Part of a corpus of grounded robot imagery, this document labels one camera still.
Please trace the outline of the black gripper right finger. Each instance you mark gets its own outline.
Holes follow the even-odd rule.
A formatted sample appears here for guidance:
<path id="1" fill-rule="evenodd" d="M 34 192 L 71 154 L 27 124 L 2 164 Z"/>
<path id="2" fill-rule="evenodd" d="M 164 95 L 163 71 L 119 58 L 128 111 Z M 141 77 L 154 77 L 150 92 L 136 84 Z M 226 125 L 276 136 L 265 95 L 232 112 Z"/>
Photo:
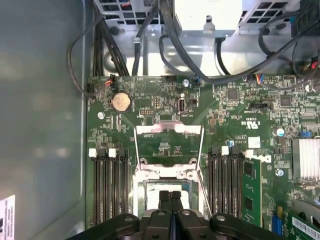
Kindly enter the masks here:
<path id="1" fill-rule="evenodd" d="M 283 237 L 232 215 L 217 213 L 206 220 L 195 210 L 184 209 L 181 193 L 170 193 L 177 240 L 281 240 Z"/>

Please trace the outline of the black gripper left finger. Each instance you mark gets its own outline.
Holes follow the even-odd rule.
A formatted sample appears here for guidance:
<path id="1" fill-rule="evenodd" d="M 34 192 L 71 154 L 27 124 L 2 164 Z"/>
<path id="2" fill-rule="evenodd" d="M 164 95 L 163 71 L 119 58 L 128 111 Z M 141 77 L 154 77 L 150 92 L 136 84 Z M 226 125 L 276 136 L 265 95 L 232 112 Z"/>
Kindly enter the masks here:
<path id="1" fill-rule="evenodd" d="M 169 240 L 172 225 L 172 205 L 169 191 L 159 192 L 158 209 L 144 212 L 141 219 L 124 213 L 95 225 L 71 240 Z"/>

